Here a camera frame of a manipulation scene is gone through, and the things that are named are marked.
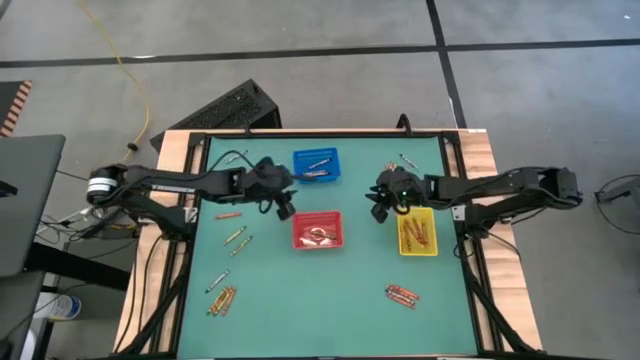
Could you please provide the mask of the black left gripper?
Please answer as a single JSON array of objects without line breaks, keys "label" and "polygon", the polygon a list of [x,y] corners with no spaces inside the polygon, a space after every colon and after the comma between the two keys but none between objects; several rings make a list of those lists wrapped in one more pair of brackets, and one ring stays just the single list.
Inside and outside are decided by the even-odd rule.
[{"label": "black left gripper", "polygon": [[277,194],[292,198],[297,193],[290,188],[301,175],[291,173],[284,165],[277,165],[271,157],[264,157],[243,175],[243,201],[273,201]]}]

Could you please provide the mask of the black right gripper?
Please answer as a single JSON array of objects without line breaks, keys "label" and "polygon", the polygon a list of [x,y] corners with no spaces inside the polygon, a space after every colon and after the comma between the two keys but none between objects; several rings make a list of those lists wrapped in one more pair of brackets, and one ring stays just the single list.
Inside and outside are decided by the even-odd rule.
[{"label": "black right gripper", "polygon": [[366,198],[377,204],[385,204],[394,210],[409,210],[411,207],[426,204],[426,189],[423,180],[414,173],[398,167],[395,171],[380,173]]}]

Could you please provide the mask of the crayon cluster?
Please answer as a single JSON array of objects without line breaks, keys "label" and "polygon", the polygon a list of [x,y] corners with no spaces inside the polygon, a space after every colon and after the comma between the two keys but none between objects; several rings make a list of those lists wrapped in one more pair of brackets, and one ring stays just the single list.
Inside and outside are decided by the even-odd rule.
[{"label": "crayon cluster", "polygon": [[408,289],[405,289],[403,287],[400,287],[399,285],[395,285],[395,284],[390,284],[386,286],[386,289],[397,294],[397,295],[401,295],[405,298],[411,299],[413,301],[419,300],[420,296],[415,294],[414,292],[411,292]]}]

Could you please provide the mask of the blue plastic basket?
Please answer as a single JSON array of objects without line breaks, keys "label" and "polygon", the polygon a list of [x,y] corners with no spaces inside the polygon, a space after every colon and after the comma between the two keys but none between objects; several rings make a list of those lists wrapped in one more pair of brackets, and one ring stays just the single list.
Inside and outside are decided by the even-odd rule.
[{"label": "blue plastic basket", "polygon": [[[293,166],[296,175],[301,175],[302,184],[319,184],[336,181],[341,175],[338,151],[335,147],[298,150],[293,152]],[[326,170],[328,176],[309,178],[303,173]]]}]

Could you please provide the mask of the red plastic basket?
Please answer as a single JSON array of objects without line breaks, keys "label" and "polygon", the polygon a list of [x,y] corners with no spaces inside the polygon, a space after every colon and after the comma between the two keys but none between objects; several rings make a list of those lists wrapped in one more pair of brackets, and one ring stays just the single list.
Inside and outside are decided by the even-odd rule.
[{"label": "red plastic basket", "polygon": [[[309,233],[312,228],[322,228],[327,232],[335,233],[338,239],[336,241],[330,241],[328,239],[316,238]],[[344,244],[342,217],[339,211],[296,213],[292,218],[292,230],[292,245],[296,250],[340,248]],[[304,247],[299,242],[301,237],[320,241],[321,245],[318,247]]]}]

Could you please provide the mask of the yellow plastic basket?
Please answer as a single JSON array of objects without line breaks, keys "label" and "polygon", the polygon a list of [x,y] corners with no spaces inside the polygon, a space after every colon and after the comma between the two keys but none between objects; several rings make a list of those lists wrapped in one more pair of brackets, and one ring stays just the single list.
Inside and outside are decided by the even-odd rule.
[{"label": "yellow plastic basket", "polygon": [[[409,221],[411,218],[415,218],[420,226],[421,221],[426,222],[427,233],[429,236],[429,245],[421,246],[417,243],[414,237],[411,235],[412,250],[410,253],[405,251],[405,245],[403,240],[402,221]],[[439,254],[437,232],[435,224],[434,211],[431,208],[412,208],[406,215],[396,216],[396,228],[398,238],[398,250],[401,256],[417,256],[417,257],[435,257]]]}]

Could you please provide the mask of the black desk leg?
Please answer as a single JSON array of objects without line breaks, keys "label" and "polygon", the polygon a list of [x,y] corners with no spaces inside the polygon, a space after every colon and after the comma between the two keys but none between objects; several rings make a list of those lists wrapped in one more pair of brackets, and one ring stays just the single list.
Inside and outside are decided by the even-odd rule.
[{"label": "black desk leg", "polygon": [[116,267],[34,243],[24,262],[26,271],[42,271],[114,290],[126,291],[130,273]]}]

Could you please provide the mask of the white plastic bottle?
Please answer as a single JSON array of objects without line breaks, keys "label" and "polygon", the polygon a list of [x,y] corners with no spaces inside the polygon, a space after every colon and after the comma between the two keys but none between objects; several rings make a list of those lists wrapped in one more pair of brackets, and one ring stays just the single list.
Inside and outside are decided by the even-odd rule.
[{"label": "white plastic bottle", "polygon": [[39,294],[34,319],[50,321],[70,321],[75,319],[82,308],[81,299],[74,295],[41,292]]}]

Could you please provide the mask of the black orange striped ramp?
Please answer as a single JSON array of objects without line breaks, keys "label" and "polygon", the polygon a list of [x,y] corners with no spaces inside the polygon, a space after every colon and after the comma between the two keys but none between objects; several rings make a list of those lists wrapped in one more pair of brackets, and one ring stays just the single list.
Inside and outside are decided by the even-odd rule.
[{"label": "black orange striped ramp", "polygon": [[30,80],[0,81],[0,138],[13,135],[32,87]]}]

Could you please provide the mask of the dark grey desk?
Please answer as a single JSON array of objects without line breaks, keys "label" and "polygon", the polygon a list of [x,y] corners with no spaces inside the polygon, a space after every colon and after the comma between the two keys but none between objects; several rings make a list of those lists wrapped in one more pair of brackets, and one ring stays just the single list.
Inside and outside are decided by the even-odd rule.
[{"label": "dark grey desk", "polygon": [[45,274],[0,278],[0,360],[20,360]]}]

